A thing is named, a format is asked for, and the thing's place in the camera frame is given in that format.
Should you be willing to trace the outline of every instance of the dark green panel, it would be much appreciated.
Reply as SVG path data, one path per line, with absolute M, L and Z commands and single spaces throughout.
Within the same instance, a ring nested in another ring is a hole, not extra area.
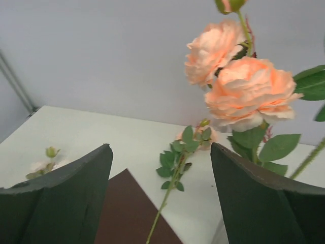
M 93 244 L 112 160 L 104 144 L 55 171 L 0 189 L 0 243 Z
M 214 143 L 211 159 L 230 244 L 325 243 L 325 189 L 277 175 Z

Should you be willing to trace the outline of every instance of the flower stem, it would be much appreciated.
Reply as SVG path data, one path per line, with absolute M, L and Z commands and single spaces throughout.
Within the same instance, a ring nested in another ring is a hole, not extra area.
M 300 175 L 304 169 L 316 158 L 316 156 L 325 148 L 325 137 L 318 144 L 318 146 L 311 151 L 310 155 L 299 165 L 295 172 L 289 177 L 290 179 L 295 179 Z
M 251 51 L 251 48 L 252 48 L 252 40 L 251 40 L 251 38 L 249 36 L 248 28 L 247 28 L 247 26 L 245 24 L 245 21 L 244 21 L 244 18 L 242 16 L 242 13 L 240 12 L 240 10 L 238 10 L 236 13 L 238 14 L 240 24 L 241 24 L 241 26 L 243 28 L 243 31 L 244 31 L 246 40 L 248 42 L 247 56 L 250 57 L 250 51 Z
M 174 172 L 174 174 L 173 174 L 173 176 L 172 176 L 171 183 L 169 184 L 169 187 L 168 187 L 168 189 L 167 189 L 167 191 L 166 191 L 166 194 L 165 194 L 165 196 L 164 196 L 164 199 L 163 199 L 163 201 L 162 201 L 162 203 L 161 203 L 161 206 L 160 206 L 160 208 L 159 208 L 159 210 L 158 210 L 158 213 L 157 213 L 157 215 L 156 215 L 156 218 L 155 218 L 154 221 L 153 221 L 153 225 L 152 225 L 151 230 L 150 230 L 150 233 L 149 233 L 149 235 L 148 235 L 148 238 L 147 238 L 147 242 L 146 242 L 146 244 L 149 244 L 149 243 L 150 243 L 151 236 L 152 236 L 152 234 L 153 234 L 153 232 L 154 232 L 154 228 L 156 227 L 156 224 L 157 224 L 157 221 L 158 221 L 158 219 L 159 219 L 159 217 L 160 217 L 161 211 L 162 211 L 162 209 L 163 209 L 163 208 L 166 206 L 166 204 L 167 204 L 167 199 L 168 199 L 168 197 L 169 197 L 169 194 L 170 194 L 170 192 L 172 191 L 172 189 L 174 189 L 175 181 L 176 181 L 176 179 L 178 178 L 178 175 L 179 175 L 179 173 L 180 173 L 180 169 L 181 169 L 182 165 L 186 162 L 187 157 L 188 157 L 187 154 L 184 154 L 184 155 L 182 155 L 182 156 L 180 157 L 180 160 L 179 160 L 179 162 L 178 162 L 178 164 L 177 164 L 176 170 L 175 170 L 175 172 Z

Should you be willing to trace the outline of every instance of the peach rose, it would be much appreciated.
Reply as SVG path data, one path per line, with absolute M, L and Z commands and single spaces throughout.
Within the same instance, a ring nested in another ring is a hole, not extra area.
M 246 131 L 262 124 L 293 119 L 289 102 L 302 97 L 290 72 L 276 70 L 266 59 L 234 60 L 218 76 L 205 101 L 220 126 Z
M 190 84 L 211 84 L 218 68 L 222 68 L 240 52 L 239 45 L 245 36 L 239 23 L 225 20 L 221 24 L 209 24 L 204 32 L 189 43 L 191 53 L 185 62 L 185 74 Z
M 205 131 L 209 127 L 211 129 L 211 136 L 210 136 L 211 140 L 209 140 L 210 144 L 209 145 L 200 145 L 199 148 L 198 148 L 199 150 L 209 150 L 211 148 L 211 144 L 213 142 L 217 142 L 217 136 L 218 136 L 217 132 L 211 126 L 198 127 L 195 132 L 202 134 L 203 131 Z M 182 139 L 182 134 L 183 134 L 183 132 L 179 133 L 176 136 L 175 140 L 181 140 Z

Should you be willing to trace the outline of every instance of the white wall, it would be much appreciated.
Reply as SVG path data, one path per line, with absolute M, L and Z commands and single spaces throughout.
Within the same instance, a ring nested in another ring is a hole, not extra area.
M 0 143 L 21 126 L 29 115 L 0 72 Z
M 324 9 L 324 0 L 249 0 L 259 57 L 293 73 L 325 63 Z M 0 0 L 0 46 L 39 106 L 195 124 L 208 111 L 185 79 L 185 45 L 222 18 L 213 0 Z M 321 104 L 295 102 L 297 119 L 276 132 L 316 144 Z

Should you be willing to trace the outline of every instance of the table surface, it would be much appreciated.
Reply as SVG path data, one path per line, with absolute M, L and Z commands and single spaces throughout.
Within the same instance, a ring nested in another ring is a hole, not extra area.
M 165 191 L 164 179 L 155 169 L 159 154 L 169 149 L 184 126 L 44 106 L 0 144 L 0 186 L 10 187 L 25 180 L 33 162 L 45 160 L 44 150 L 61 148 L 60 157 L 74 161 L 109 143 L 114 159 L 110 178 L 128 168 L 156 207 Z M 219 143 L 230 148 L 228 133 L 219 133 Z M 285 159 L 290 174 L 310 153 L 313 146 L 299 144 Z M 322 152 L 300 175 L 299 181 L 325 187 Z M 162 215 L 185 244 L 209 244 L 221 217 L 210 152 L 200 151 L 188 162 L 192 168 L 184 175 L 185 192 L 173 191 Z

